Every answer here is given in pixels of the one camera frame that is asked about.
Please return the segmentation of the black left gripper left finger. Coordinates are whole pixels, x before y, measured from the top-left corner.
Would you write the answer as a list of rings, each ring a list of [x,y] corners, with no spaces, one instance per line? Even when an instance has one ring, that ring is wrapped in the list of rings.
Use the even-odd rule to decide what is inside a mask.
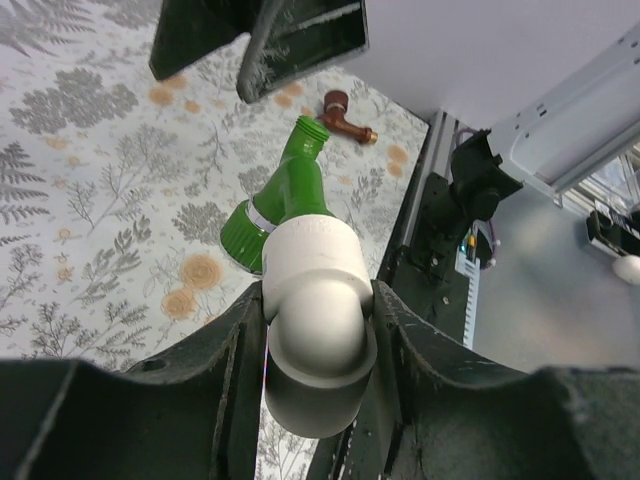
[[[250,479],[265,349],[261,286],[123,373],[1,364],[5,479]]]

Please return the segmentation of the brown faucet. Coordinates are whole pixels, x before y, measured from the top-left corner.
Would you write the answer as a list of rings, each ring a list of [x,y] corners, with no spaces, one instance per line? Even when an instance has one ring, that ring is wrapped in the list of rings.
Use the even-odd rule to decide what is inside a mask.
[[[351,138],[361,145],[373,145],[378,134],[370,127],[357,126],[347,118],[349,105],[348,94],[341,90],[331,90],[324,96],[323,111],[317,117],[329,131]]]

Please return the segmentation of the floral patterned table mat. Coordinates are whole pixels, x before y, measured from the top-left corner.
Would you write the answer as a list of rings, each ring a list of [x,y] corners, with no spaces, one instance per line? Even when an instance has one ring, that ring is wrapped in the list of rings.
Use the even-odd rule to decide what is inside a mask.
[[[378,272],[427,126],[351,68],[246,104],[240,37],[166,81],[156,1],[1,5],[1,354],[124,371],[219,318],[252,277],[220,230],[300,116],[342,90],[373,146],[319,155],[330,210]]]

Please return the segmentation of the white PVC elbow fitting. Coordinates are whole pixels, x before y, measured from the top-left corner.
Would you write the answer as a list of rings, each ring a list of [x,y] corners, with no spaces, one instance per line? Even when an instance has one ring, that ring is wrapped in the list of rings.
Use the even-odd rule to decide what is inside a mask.
[[[303,215],[268,237],[265,400],[287,431],[327,438],[356,418],[377,357],[373,297],[359,238],[343,221]]]

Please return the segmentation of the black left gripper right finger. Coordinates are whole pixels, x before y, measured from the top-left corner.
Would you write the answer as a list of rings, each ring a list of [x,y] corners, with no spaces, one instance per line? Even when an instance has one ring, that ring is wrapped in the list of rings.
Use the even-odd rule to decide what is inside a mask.
[[[390,479],[635,479],[639,373],[491,361],[374,286],[376,393]]]

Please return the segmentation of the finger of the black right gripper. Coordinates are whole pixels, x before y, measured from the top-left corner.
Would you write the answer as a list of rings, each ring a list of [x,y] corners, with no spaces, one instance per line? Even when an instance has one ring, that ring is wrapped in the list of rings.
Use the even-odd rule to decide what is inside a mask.
[[[369,48],[363,1],[262,1],[237,77],[251,104]]]
[[[250,33],[262,0],[164,0],[149,67],[165,81],[239,35]]]

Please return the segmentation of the green faucet chrome knob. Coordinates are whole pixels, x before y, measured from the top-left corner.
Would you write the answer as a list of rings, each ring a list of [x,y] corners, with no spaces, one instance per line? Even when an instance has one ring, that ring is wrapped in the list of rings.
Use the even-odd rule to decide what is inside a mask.
[[[262,273],[263,247],[281,223],[308,214],[331,214],[317,162],[328,139],[321,123],[299,116],[276,170],[258,193],[239,203],[221,228],[221,247],[246,271]]]

